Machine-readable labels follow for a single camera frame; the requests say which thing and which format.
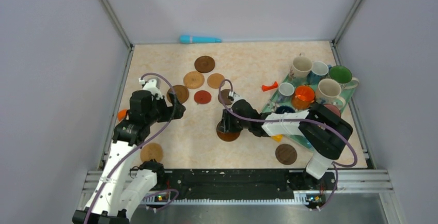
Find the yellow toy block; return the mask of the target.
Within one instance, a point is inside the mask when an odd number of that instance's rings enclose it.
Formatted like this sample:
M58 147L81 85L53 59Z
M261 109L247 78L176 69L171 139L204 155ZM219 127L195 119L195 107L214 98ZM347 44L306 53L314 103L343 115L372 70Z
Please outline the yellow toy block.
M275 142L281 142L283 139L283 135L271 136L271 139L274 140Z

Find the green mug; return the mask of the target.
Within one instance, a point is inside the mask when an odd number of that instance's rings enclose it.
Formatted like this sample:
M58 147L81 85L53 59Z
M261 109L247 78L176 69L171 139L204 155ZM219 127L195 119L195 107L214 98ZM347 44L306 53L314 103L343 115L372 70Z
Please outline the green mug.
M331 67L328 76L335 80L342 89L354 89L360 84L359 79L354 77L352 72L344 66Z

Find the red round coaster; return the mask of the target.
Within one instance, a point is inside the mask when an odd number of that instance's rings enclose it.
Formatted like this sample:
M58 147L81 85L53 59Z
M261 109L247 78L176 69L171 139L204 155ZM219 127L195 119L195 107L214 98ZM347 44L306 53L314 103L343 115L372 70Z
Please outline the red round coaster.
M194 94L194 101L197 104L208 104L211 102L212 96L208 91L200 90Z

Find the dark brown grooved coaster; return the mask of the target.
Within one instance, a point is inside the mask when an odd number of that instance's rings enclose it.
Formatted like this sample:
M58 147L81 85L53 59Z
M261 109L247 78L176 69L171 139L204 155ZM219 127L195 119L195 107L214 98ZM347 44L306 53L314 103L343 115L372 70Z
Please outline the dark brown grooved coaster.
M194 67L200 73L209 73L215 68L215 60L211 56L200 56L195 60Z

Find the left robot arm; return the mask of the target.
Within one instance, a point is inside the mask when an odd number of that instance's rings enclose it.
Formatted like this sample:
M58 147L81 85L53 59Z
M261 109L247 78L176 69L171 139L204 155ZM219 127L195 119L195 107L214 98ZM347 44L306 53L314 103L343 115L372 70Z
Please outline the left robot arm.
M158 136L150 134L150 127L160 122L168 126L185 112L173 89L168 95L171 106L167 106L158 89L132 93L130 108L114 128L110 154L99 183L84 209L74 212L73 223L130 223L145 194L165 185L166 176L160 172L162 164L151 161L144 163L139 175L124 188L134 155Z

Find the green patterned tray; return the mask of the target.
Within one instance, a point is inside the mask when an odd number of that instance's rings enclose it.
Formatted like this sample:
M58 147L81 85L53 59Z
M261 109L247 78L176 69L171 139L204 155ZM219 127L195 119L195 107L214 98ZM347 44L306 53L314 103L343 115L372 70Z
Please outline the green patterned tray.
M317 90L317 84L310 84L309 83L309 76L307 76L306 78L294 78L294 79L290 79L289 76L286 76L285 79L283 80L283 83L290 83L295 88L298 87L299 85L308 85L314 91ZM336 103L335 106L340 110L341 113L343 113L343 111L348 107L348 102L351 100L351 98L355 92L355 89L358 85L359 85L359 80L355 77L352 77L352 80L349 81L348 83L341 84L342 91L341 91L340 96L345 100L346 103L345 103L345 105L340 106L339 105L340 101L338 101L338 100L335 101L335 103ZM262 113L274 112L280 106L288 106L290 108L293 108L295 112L301 111L301 110L298 110L292 106L292 104L291 104L292 98L291 97L289 97L286 101L277 102L277 98L279 96L278 87L275 90L276 91L273 92L271 98L267 101L266 105L261 110ZM298 144L302 145L303 147L305 147L311 151L314 150L314 148L310 144L310 142L306 138L304 138L303 136L299 136L299 135L287 136L287 135L285 135L285 137L288 137L289 139L296 141Z

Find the small grey cup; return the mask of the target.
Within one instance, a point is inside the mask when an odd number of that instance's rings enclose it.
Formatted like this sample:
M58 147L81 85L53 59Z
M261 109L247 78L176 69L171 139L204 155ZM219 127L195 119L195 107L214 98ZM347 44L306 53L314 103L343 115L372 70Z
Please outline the small grey cup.
M288 82L281 83L278 86L276 102L284 103L288 101L293 96L294 92L295 92L295 87L291 83Z

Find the orange toy block piece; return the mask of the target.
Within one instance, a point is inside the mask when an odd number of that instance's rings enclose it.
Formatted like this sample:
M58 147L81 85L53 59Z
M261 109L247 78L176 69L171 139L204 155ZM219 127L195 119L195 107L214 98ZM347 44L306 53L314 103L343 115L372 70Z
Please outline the orange toy block piece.
M127 109L122 109L117 113L117 120L119 122L126 119L127 117L128 117L128 110Z

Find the blue marker pen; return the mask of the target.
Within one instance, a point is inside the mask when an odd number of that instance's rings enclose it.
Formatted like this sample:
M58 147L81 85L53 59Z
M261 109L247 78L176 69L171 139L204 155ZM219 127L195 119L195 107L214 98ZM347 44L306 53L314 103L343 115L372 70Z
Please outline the blue marker pen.
M200 37L191 35L181 35L179 37L179 42L182 44L193 44L193 43L222 43L222 40L214 37Z

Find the woven rattan coaster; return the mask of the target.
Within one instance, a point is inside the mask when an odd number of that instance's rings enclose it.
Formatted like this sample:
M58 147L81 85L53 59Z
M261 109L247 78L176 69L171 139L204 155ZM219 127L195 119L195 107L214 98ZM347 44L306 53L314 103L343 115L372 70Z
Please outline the woven rattan coaster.
M188 89L200 88L205 82L205 77L198 71L187 73L183 78L183 83Z

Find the dark blue mug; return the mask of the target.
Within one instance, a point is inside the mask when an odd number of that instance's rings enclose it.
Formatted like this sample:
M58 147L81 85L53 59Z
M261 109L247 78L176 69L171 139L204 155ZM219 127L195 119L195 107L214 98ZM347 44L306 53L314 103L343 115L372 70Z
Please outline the dark blue mug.
M276 114L284 114L284 113L295 113L295 110L290 107L290 106L279 106L276 110L275 110Z

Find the maroon pink mug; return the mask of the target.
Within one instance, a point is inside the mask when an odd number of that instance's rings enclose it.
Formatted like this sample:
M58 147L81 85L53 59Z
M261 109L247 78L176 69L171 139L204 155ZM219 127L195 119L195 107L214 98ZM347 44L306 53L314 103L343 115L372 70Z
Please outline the maroon pink mug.
M331 112L333 112L338 117L341 117L341 111L337 106L335 106L333 104L325 104L324 107L329 109Z

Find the cream large mug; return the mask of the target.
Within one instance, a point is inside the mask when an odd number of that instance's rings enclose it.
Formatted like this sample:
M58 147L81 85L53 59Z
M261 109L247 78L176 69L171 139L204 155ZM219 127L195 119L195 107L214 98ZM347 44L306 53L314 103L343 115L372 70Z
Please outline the cream large mug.
M339 108L346 105L346 101L340 96L341 85L333 79L322 79L315 91L315 100L319 104L332 104Z

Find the cork coaster near base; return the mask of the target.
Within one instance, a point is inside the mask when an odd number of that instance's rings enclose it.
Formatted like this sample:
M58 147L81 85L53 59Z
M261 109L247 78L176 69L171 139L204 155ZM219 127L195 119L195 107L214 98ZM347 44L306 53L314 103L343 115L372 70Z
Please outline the cork coaster near base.
M147 162L150 160L155 160L161 162L164 157L163 148L158 143L148 143L143 146L140 150L140 160L142 162Z

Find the medium brown round coaster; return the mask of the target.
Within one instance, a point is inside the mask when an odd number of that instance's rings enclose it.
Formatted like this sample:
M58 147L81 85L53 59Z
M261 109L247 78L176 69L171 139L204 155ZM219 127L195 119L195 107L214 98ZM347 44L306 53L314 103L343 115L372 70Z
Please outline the medium brown round coaster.
M181 104L184 104L189 98L189 90L184 85L173 85L173 89L176 93L176 97ZM166 94L168 102L172 103L169 94L172 93L172 89L169 88Z

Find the dark walnut coaster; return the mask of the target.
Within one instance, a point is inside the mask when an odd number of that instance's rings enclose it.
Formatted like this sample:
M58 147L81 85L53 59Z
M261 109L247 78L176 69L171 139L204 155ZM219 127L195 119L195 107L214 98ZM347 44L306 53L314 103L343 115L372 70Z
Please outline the dark walnut coaster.
M218 101L226 106L231 106L233 104L232 91L230 89L223 89L217 96Z

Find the light wood coaster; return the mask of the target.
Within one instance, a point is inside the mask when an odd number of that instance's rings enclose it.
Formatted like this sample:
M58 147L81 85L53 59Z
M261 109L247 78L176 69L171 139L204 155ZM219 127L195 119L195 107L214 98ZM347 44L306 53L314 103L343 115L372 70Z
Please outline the light wood coaster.
M220 73L213 73L207 79L207 84L213 89L219 89L225 77Z

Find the cream seashell mug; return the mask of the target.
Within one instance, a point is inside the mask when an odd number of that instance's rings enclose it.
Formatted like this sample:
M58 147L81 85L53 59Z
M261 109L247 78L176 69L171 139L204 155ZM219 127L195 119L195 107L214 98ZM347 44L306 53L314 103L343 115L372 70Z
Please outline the cream seashell mug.
M311 59L300 54L292 61L292 65L289 71L289 77L291 79L306 78L312 69L312 65L313 62Z

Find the dark woven coaster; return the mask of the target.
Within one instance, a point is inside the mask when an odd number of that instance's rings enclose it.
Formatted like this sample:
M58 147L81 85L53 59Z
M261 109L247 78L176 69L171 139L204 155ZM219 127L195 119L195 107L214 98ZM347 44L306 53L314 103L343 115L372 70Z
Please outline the dark woven coaster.
M281 144L275 150L276 159L283 165L292 165L296 162L298 154L296 149L289 144Z

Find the large brown wooden saucer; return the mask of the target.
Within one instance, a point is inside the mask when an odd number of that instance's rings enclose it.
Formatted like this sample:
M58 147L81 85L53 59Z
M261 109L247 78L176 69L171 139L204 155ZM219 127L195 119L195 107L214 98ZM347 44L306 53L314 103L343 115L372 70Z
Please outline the large brown wooden saucer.
M225 142L232 142L239 138L240 132L237 133L223 133L221 132L220 122L216 125L216 134L219 139Z

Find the white blue mug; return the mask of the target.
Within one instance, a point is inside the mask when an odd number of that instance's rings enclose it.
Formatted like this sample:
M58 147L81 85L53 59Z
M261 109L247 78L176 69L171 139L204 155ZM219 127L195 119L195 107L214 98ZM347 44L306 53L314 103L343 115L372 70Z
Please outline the white blue mug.
M310 85L318 84L329 72L329 66L322 61L314 61L311 71L307 76L307 82Z

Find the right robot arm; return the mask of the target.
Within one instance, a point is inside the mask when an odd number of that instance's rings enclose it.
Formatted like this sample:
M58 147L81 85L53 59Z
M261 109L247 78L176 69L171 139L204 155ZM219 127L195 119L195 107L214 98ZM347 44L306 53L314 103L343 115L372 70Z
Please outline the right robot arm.
M349 147L352 126L321 104L294 113L259 113L244 99L231 108L224 108L216 130L222 134L239 133L243 129L257 137L277 135L302 136L314 148L305 167L303 183L310 189L318 188L324 174Z

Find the orange plastic cup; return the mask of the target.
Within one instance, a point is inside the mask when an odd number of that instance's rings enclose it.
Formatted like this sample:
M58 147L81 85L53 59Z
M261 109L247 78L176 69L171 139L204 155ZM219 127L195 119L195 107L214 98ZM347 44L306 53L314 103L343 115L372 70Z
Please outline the orange plastic cup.
M292 96L291 104L296 110L305 110L314 102L315 92L309 85L300 85L296 87Z

